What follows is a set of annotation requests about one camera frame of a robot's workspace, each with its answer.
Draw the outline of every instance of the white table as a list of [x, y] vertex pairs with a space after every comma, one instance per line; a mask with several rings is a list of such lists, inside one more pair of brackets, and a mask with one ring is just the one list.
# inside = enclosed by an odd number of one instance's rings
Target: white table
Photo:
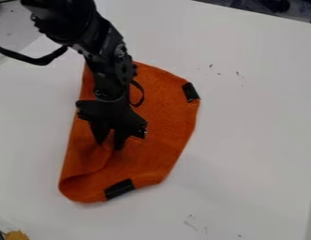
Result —
[[[30, 11], [23, 7], [20, 1], [0, 4], [0, 45], [20, 51], [37, 39], [40, 33], [30, 19]], [[6, 61], [0, 54], [0, 64]]]
[[[197, 129], [161, 185], [70, 202], [57, 181], [83, 60], [69, 51], [48, 67], [7, 61], [0, 216], [40, 240], [311, 240], [311, 24], [189, 0], [97, 5], [136, 60], [196, 85]], [[41, 37], [22, 52], [56, 47]]]

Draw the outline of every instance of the orange cloth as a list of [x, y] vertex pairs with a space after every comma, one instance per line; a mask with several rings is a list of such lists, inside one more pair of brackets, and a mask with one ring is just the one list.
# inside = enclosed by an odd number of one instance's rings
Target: orange cloth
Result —
[[[59, 188], [72, 201], [105, 202], [105, 190], [130, 179], [134, 188], [158, 184], [170, 173], [194, 130], [200, 101], [187, 102], [186, 80], [156, 67], [138, 64], [143, 104], [134, 111], [148, 122], [146, 138], [130, 137], [124, 149], [113, 150], [112, 133], [95, 142], [88, 122], [74, 119]], [[94, 80], [85, 68], [80, 99], [94, 99]], [[131, 100], [141, 93], [131, 87]]]

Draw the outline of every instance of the folded cloth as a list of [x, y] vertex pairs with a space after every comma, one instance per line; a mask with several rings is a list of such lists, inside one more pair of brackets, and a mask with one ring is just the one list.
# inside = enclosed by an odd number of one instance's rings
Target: folded cloth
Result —
[[[137, 65], [136, 81], [145, 100], [134, 111], [148, 122], [148, 134], [145, 139], [130, 137], [121, 151], [114, 151], [112, 132], [98, 145], [89, 124], [75, 116], [59, 182], [72, 201], [105, 202], [160, 183], [194, 130], [200, 100], [192, 84], [159, 68]], [[80, 99], [95, 99], [93, 90], [93, 75], [85, 67]], [[141, 98], [134, 86], [130, 95], [133, 103]]]

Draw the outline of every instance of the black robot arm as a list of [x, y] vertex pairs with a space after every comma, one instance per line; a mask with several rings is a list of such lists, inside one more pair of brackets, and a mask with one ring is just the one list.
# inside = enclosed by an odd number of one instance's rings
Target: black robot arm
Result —
[[[137, 67], [127, 53], [123, 37], [99, 15], [94, 1], [22, 0], [22, 5], [32, 12], [31, 20], [41, 33], [63, 45], [55, 51], [58, 54], [53, 52], [49, 57], [45, 56], [48, 63], [51, 62], [48, 60], [64, 53], [67, 47], [84, 56], [94, 75], [96, 99], [81, 100], [76, 105], [78, 116], [89, 122], [96, 142], [103, 143], [111, 129], [114, 129], [114, 147], [117, 150], [123, 148], [130, 136], [144, 138], [147, 122], [133, 112], [129, 100], [131, 84], [142, 90], [134, 81]], [[7, 53], [3, 51], [7, 50], [0, 47], [1, 53]], [[26, 57], [9, 53], [8, 56], [22, 61]]]

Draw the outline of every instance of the table surface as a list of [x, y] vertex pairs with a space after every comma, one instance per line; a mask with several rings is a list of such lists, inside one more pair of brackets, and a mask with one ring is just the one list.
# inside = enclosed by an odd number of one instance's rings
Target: table surface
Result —
[[[311, 24], [189, 0], [97, 7], [136, 60], [195, 84], [197, 128], [162, 184], [70, 202], [57, 182], [83, 59], [70, 50], [47, 67], [6, 61], [0, 217], [41, 240], [311, 240]], [[22, 52], [56, 47], [40, 37]]]
[[[20, 51], [40, 36], [30, 19], [30, 11], [20, 1], [0, 4], [0, 46]], [[6, 61], [0, 54], [0, 64]]]

